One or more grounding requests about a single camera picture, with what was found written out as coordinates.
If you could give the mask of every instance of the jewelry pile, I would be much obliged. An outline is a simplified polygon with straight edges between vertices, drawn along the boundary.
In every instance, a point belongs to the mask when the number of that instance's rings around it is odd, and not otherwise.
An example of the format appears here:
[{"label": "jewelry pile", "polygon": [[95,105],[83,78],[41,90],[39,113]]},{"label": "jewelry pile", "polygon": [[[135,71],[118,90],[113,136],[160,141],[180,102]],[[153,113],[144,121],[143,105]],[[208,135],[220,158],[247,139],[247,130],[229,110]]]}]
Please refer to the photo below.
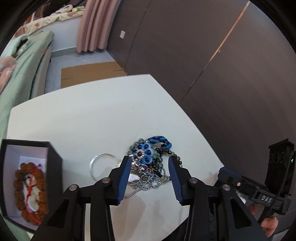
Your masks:
[{"label": "jewelry pile", "polygon": [[22,163],[14,181],[16,206],[22,218],[34,225],[39,225],[48,213],[45,178],[40,166]]},{"label": "jewelry pile", "polygon": [[130,146],[127,152],[131,159],[128,184],[137,190],[125,198],[131,197],[140,190],[158,188],[171,180],[165,174],[162,156],[175,155],[182,167],[180,157],[170,150],[171,147],[172,144],[163,136],[154,136],[146,140],[140,138]]}]

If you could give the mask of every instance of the silver bracelet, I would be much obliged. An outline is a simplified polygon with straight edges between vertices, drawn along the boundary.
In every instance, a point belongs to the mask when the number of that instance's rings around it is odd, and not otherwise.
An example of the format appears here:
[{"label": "silver bracelet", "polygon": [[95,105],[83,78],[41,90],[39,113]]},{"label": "silver bracelet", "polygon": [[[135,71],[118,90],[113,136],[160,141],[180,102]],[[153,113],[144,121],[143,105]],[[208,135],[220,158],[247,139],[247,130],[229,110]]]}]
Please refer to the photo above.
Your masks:
[{"label": "silver bracelet", "polygon": [[90,173],[92,179],[95,180],[96,182],[98,181],[98,179],[96,179],[96,178],[94,177],[94,175],[93,175],[92,165],[93,165],[93,163],[94,163],[97,159],[99,159],[101,156],[110,156],[110,157],[116,158],[117,162],[120,163],[120,160],[119,160],[116,156],[114,156],[114,155],[112,155],[112,154],[109,154],[109,153],[101,153],[101,154],[99,154],[99,155],[96,155],[96,156],[91,160],[91,162],[90,162],[90,164],[89,164],[89,173]]}]

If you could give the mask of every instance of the finger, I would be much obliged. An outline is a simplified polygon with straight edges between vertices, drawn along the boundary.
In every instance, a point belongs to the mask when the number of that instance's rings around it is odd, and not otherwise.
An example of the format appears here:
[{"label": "finger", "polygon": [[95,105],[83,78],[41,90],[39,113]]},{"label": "finger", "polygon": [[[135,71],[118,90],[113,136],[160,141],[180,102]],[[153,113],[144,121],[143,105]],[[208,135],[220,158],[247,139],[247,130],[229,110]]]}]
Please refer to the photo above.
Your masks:
[{"label": "finger", "polygon": [[252,204],[248,207],[248,209],[250,210],[250,212],[251,212],[253,215],[255,214],[256,209],[255,209],[255,204],[254,204],[254,203],[252,203]]},{"label": "finger", "polygon": [[263,229],[267,229],[265,234],[269,238],[274,233],[278,224],[279,224],[279,221],[277,220],[277,218],[270,217],[263,220],[263,222],[261,223],[261,227]]}]

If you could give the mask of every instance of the wall switch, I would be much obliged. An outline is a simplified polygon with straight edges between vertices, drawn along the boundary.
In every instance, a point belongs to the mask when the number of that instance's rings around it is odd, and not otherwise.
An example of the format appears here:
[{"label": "wall switch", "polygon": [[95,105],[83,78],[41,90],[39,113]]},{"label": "wall switch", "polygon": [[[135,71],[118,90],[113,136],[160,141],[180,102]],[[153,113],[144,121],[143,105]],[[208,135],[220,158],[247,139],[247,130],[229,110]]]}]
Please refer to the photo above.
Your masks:
[{"label": "wall switch", "polygon": [[123,39],[124,38],[124,35],[125,35],[125,31],[121,31],[119,37]]}]

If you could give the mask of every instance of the silver chain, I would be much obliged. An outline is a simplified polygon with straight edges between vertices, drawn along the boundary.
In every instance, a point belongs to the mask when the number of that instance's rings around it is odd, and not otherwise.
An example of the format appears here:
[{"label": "silver chain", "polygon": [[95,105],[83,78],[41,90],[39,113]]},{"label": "silver chain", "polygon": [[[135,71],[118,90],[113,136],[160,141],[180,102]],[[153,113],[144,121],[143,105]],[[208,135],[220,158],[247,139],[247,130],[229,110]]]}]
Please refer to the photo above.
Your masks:
[{"label": "silver chain", "polygon": [[135,193],[137,193],[140,190],[147,191],[151,188],[158,188],[161,185],[169,182],[171,178],[165,174],[165,169],[162,168],[163,170],[163,180],[159,180],[155,178],[155,174],[152,169],[148,168],[145,164],[140,164],[140,170],[141,170],[141,176],[139,180],[134,180],[132,182],[129,182],[129,185],[131,185],[133,188],[138,188],[134,192],[132,192],[130,195],[125,196],[124,198],[130,198],[133,196]]}]

